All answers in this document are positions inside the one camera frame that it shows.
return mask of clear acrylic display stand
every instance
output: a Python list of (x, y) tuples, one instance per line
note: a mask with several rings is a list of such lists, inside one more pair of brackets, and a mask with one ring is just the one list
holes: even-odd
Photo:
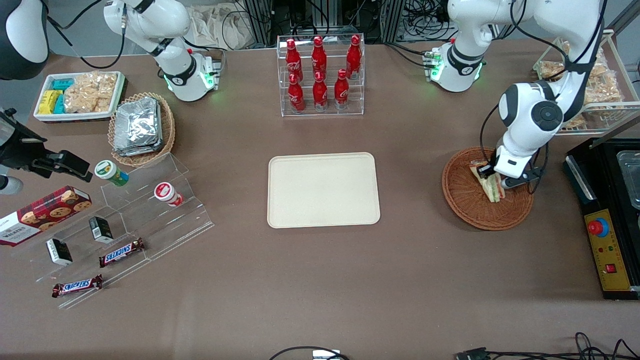
[[(109, 183), (102, 187), (104, 203), (92, 199), (93, 206), (62, 222), (56, 231), (39, 234), (20, 244), (15, 256), (28, 253), (35, 281), (49, 286), (47, 296), (56, 283), (90, 279), (102, 274), (103, 290), (93, 289), (77, 295), (56, 299), (61, 309), (68, 309), (137, 269), (159, 259), (198, 234), (213, 226), (204, 205), (193, 194), (184, 174), (188, 169), (172, 154), (167, 154), (144, 167), (129, 172), (129, 182), (123, 187)], [(153, 191), (158, 183), (167, 181), (182, 194), (184, 202), (171, 207), (157, 200)], [(101, 243), (93, 239), (89, 218), (98, 216), (109, 222), (114, 240)], [(73, 263), (57, 265), (51, 261), (45, 242), (55, 238), (69, 247)], [(100, 268), (98, 257), (141, 238), (145, 249)]]
[[(325, 112), (319, 113), (314, 108), (314, 96), (312, 87), (314, 86), (314, 75), (311, 66), (311, 52), (314, 49), (314, 36), (317, 35), (295, 35), (278, 37), (278, 85), (280, 87), (280, 110), (282, 116), (312, 116), (312, 115), (362, 115), (364, 114), (364, 79), (365, 79), (365, 47), (364, 41), (360, 41), (362, 59), (360, 60), (360, 77), (357, 80), (349, 80), (349, 101), (347, 108), (338, 110), (335, 108), (335, 96), (333, 88), (338, 80), (338, 70), (346, 69), (347, 50), (351, 46), (351, 36), (353, 34), (321, 35), (324, 40), (324, 51), (326, 51), (327, 66), (326, 79), (324, 83), (328, 89), (329, 107)], [(289, 101), (289, 71), (287, 70), (287, 39), (293, 38), (296, 41), (296, 48), (302, 58), (303, 81), (300, 83), (305, 98), (305, 111), (296, 114), (291, 108)]]

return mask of aluminum foil package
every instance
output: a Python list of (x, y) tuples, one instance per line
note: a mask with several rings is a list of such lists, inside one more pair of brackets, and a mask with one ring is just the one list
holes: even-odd
[(162, 149), (160, 104), (152, 97), (125, 102), (115, 119), (113, 150), (121, 156), (134, 156)]

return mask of wicker basket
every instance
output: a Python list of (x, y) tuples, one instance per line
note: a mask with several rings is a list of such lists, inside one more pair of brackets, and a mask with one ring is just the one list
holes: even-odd
[[(487, 156), (494, 149), (485, 147)], [(442, 191), (451, 209), (462, 220), (483, 230), (506, 230), (517, 226), (531, 212), (533, 195), (526, 186), (505, 190), (500, 202), (490, 202), (480, 182), (471, 173), (471, 161), (483, 159), (480, 147), (455, 154), (442, 172)]]
[[(136, 94), (124, 99), (122, 102), (133, 102), (142, 99), (145, 96), (153, 97), (160, 103), (160, 116), (162, 119), (162, 135), (164, 138), (164, 147), (160, 151), (148, 152), (146, 154), (134, 155), (134, 156), (120, 156), (115, 151), (111, 152), (111, 155), (117, 162), (123, 165), (129, 165), (131, 167), (140, 167), (150, 161), (158, 159), (167, 152), (171, 152), (173, 142), (175, 141), (175, 122), (173, 121), (173, 113), (169, 108), (166, 101), (158, 94), (143, 92), (142, 94)], [(115, 137), (115, 113), (111, 115), (109, 121), (109, 144), (113, 147), (113, 139)]]

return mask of yellow snack box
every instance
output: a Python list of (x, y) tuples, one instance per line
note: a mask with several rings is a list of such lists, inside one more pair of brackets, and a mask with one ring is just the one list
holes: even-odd
[(58, 97), (62, 95), (62, 90), (47, 90), (42, 96), (40, 105), (38, 105), (38, 113), (40, 114), (53, 114), (53, 109), (56, 107), (56, 101)]

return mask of snickers bar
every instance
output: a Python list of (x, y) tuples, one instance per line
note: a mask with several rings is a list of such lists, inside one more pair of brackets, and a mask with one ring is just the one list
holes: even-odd
[(107, 266), (108, 264), (134, 252), (134, 251), (138, 251), (138, 250), (142, 250), (145, 248), (145, 244), (142, 243), (142, 239), (137, 239), (136, 241), (132, 242), (132, 243), (128, 243), (127, 245), (124, 245), (123, 247), (119, 248), (118, 250), (114, 251), (114, 252), (110, 252), (109, 254), (106, 254), (105, 256), (101, 256), (98, 258), (98, 261), (100, 261), (100, 267), (104, 268), (105, 266)]
[(59, 297), (69, 293), (82, 292), (93, 288), (102, 289), (102, 274), (99, 274), (93, 279), (70, 282), (68, 284), (56, 284), (53, 287), (53, 294), (51, 297)]

